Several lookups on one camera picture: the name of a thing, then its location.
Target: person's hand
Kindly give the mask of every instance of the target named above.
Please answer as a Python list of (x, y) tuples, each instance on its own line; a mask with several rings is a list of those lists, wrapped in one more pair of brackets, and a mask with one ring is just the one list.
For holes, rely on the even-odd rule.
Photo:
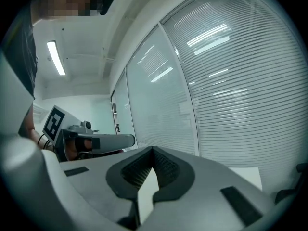
[[(90, 151), (92, 149), (92, 141), (84, 140), (85, 148)], [(75, 146), (75, 140), (66, 141), (66, 155), (70, 161), (75, 160), (78, 156), (77, 149)]]

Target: black rubber pad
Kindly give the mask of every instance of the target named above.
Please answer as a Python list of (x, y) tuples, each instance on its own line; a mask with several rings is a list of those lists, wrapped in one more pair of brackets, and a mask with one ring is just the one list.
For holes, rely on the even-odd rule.
[(235, 187), (227, 187), (220, 191), (245, 226), (253, 224), (262, 217), (261, 213)]
[(81, 174), (81, 173), (86, 172), (86, 171), (88, 171), (88, 168), (78, 167), (78, 168), (66, 170), (66, 171), (64, 171), (64, 173), (66, 174), (66, 176), (73, 176), (73, 175)]

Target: window blinds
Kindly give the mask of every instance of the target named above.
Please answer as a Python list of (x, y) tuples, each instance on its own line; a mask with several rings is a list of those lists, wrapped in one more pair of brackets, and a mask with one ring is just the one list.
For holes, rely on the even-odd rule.
[(260, 0), (195, 0), (164, 22), (193, 98), (203, 157), (258, 167), (267, 193), (307, 161), (307, 62)]
[(157, 28), (127, 65), (136, 139), (139, 147), (156, 145), (195, 154), (192, 103), (171, 49)]

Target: fluorescent light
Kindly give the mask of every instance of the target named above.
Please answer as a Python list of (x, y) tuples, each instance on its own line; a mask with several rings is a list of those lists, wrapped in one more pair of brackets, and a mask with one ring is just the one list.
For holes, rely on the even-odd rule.
[(157, 77), (155, 77), (154, 79), (151, 80), (151, 82), (155, 82), (158, 79), (160, 79), (162, 76), (166, 75), (167, 73), (169, 73), (173, 68), (170, 67), (167, 70), (165, 70), (163, 73), (161, 73), (160, 75), (158, 75)]
[(55, 41), (50, 41), (47, 43), (51, 58), (53, 60), (54, 65), (56, 66), (59, 75), (65, 75), (64, 69), (62, 67), (60, 58), (59, 58), (59, 54), (57, 51), (57, 46), (56, 46), (56, 42)]
[(165, 61), (163, 64), (161, 64), (157, 69), (159, 69), (162, 65), (164, 65), (166, 62), (168, 62), (168, 60), (167, 61)]
[(208, 38), (209, 36), (211, 36), (215, 33), (218, 33), (220, 31), (223, 31), (225, 29), (227, 29), (227, 25), (222, 24), (220, 26), (217, 26), (217, 27), (205, 32), (205, 33), (200, 34), (199, 36), (197, 36), (197, 37), (193, 38), (192, 40), (188, 41), (187, 44), (188, 44), (189, 47), (191, 47), (191, 46), (195, 45), (196, 43), (204, 40), (205, 38)]
[(213, 84), (213, 85), (217, 85), (217, 84), (222, 83), (222, 82), (225, 82), (225, 80), (224, 80), (224, 81), (221, 81), (221, 82), (217, 82), (217, 83), (215, 83), (215, 84)]
[(212, 74), (212, 75), (209, 75), (209, 77), (211, 77), (211, 76), (213, 76), (213, 75), (218, 75), (218, 74), (220, 74), (220, 73), (222, 73), (222, 72), (225, 72), (225, 71), (228, 71), (228, 69), (225, 69), (225, 70), (219, 71), (219, 72), (214, 73), (214, 74)]
[(219, 45), (219, 44), (222, 44), (222, 43), (224, 43), (224, 42), (227, 42), (227, 41), (229, 41), (229, 40), (230, 40), (230, 37), (229, 37), (229, 36), (224, 37), (224, 38), (221, 38), (221, 39), (218, 39), (218, 40), (214, 41), (213, 43), (207, 44), (207, 45), (205, 45), (204, 47), (202, 47), (201, 49), (195, 51), (194, 54), (195, 54), (195, 55), (199, 55), (199, 54), (201, 54), (202, 52), (205, 52), (205, 51), (207, 51), (207, 50), (209, 50), (209, 49), (211, 49), (211, 48), (213, 48), (213, 47), (215, 47), (215, 46), (217, 46), (217, 45)]
[(150, 47), (150, 49), (148, 49), (148, 51), (145, 53), (144, 57), (137, 63), (138, 65), (145, 59), (146, 55), (150, 52), (151, 49), (153, 49), (154, 46), (155, 46), (155, 45), (152, 45), (152, 46)]

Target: white wall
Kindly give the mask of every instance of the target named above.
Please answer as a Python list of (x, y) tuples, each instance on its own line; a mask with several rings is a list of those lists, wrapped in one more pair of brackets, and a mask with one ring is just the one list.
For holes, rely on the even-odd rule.
[[(92, 123), (93, 129), (100, 130), (99, 133), (115, 134), (112, 108), (109, 95), (83, 95), (42, 100), (39, 105), (48, 110), (54, 105), (68, 111), (81, 121)], [(36, 131), (42, 133), (47, 116), (39, 124), (34, 124)]]
[(35, 78), (35, 87), (34, 87), (34, 102), (41, 106), (41, 103), (43, 101), (44, 95), (45, 95), (46, 87), (44, 85), (44, 80), (40, 76), (40, 74), (37, 73), (37, 76)]
[(68, 81), (66, 78), (48, 82), (43, 99), (79, 96), (79, 95), (108, 95), (109, 79), (101, 79), (97, 75), (75, 77)]
[(117, 52), (110, 74), (110, 94), (112, 94), (121, 73), (141, 41), (161, 19), (184, 1), (185, 0), (150, 0), (141, 10), (123, 38)]

